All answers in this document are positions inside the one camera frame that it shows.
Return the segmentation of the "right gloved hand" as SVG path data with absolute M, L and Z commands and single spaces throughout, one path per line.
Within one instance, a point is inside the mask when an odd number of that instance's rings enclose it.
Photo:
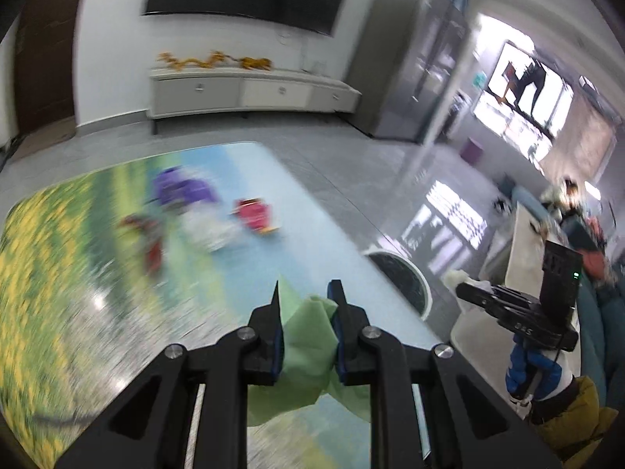
M 573 382 L 573 373 L 562 351 L 539 348 L 519 335 L 513 341 L 505 375 L 506 389 L 513 399 L 523 400 L 528 396 L 535 401 L 551 399 Z

